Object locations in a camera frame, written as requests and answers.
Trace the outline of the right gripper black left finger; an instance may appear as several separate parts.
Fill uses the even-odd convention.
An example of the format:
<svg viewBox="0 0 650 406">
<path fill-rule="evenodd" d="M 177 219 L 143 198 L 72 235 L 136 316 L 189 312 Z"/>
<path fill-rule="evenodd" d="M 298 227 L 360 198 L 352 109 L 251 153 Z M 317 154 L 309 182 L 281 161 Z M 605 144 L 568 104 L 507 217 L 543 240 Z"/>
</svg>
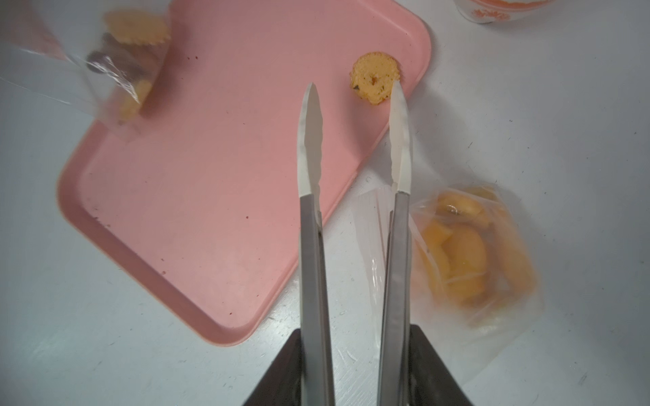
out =
<svg viewBox="0 0 650 406">
<path fill-rule="evenodd" d="M 256 385 L 245 406 L 301 405 L 301 330 L 294 330 Z"/>
</svg>

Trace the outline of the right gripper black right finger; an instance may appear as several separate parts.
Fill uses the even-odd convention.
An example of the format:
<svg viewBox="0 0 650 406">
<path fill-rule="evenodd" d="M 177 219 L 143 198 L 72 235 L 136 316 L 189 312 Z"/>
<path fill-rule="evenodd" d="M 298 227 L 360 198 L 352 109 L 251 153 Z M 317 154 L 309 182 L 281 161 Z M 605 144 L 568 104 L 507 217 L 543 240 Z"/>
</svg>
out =
<svg viewBox="0 0 650 406">
<path fill-rule="evenodd" d="M 423 330 L 410 327 L 409 405 L 473 406 Z"/>
</svg>

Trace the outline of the clear resealable bag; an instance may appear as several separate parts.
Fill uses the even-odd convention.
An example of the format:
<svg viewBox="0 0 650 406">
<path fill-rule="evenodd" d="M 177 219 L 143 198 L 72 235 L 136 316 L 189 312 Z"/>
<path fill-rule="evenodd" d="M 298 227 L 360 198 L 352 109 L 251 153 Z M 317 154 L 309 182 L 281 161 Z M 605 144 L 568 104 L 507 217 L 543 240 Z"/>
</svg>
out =
<svg viewBox="0 0 650 406">
<path fill-rule="evenodd" d="M 467 383 L 540 316 L 538 274 L 490 185 L 435 189 L 411 204 L 409 228 L 411 322 Z"/>
</svg>

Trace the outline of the yellow cookies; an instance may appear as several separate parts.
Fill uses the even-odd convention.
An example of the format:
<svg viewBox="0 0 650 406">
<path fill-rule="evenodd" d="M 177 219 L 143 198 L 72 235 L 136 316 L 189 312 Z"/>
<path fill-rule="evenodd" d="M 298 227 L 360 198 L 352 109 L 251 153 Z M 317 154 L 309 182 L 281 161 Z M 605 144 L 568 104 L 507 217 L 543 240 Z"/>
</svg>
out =
<svg viewBox="0 0 650 406">
<path fill-rule="evenodd" d="M 412 212 L 416 252 L 435 299 L 472 309 L 537 291 L 526 245 L 494 188 L 441 189 Z"/>
</svg>

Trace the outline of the pink plastic tray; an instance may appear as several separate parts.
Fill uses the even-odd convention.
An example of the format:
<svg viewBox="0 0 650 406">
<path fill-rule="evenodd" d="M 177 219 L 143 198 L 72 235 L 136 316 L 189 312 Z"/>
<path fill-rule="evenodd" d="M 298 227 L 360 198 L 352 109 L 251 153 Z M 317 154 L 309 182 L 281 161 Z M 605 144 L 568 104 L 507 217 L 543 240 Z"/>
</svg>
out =
<svg viewBox="0 0 650 406">
<path fill-rule="evenodd" d="M 388 127 L 350 88 L 385 52 L 411 94 L 424 22 L 394 1 L 175 1 L 164 68 L 129 129 L 94 123 L 59 180 L 67 220 L 206 341 L 235 345 L 296 269 L 296 132 L 306 88 L 323 113 L 331 216 Z"/>
</svg>

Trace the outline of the round cookie top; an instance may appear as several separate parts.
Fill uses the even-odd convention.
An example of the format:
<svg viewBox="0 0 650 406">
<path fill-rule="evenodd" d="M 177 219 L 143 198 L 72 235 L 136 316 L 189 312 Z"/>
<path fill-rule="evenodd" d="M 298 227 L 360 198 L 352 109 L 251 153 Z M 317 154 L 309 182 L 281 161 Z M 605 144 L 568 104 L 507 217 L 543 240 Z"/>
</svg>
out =
<svg viewBox="0 0 650 406">
<path fill-rule="evenodd" d="M 372 105 L 389 99 L 396 81 L 400 81 L 399 64 L 384 52 L 369 52 L 360 56 L 350 72 L 350 88 L 359 98 Z"/>
</svg>

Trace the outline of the round cookie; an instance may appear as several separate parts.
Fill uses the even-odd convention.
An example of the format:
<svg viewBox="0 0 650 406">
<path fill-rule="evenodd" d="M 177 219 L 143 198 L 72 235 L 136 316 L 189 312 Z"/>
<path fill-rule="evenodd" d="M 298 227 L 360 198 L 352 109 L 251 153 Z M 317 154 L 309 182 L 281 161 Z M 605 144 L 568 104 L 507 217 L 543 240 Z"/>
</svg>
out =
<svg viewBox="0 0 650 406">
<path fill-rule="evenodd" d="M 359 98 L 372 105 L 389 99 L 396 81 L 400 81 L 399 64 L 384 52 L 369 52 L 360 56 L 350 72 L 350 88 Z"/>
<path fill-rule="evenodd" d="M 122 44 L 157 45 L 171 38 L 169 27 L 161 15 L 141 9 L 118 9 L 103 15 L 108 33 Z"/>
</svg>

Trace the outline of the clear bag with pink contents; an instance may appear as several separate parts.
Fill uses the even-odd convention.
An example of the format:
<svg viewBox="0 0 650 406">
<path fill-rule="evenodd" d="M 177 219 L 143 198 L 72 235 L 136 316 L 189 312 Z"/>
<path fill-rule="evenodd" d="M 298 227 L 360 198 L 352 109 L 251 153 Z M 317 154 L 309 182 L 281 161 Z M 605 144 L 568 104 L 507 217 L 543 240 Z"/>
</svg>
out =
<svg viewBox="0 0 650 406">
<path fill-rule="evenodd" d="M 3 1 L 1 79 L 88 113 L 112 130 L 142 120 L 164 66 L 169 1 Z M 166 20 L 157 45 L 117 42 L 103 15 L 141 9 Z"/>
</svg>

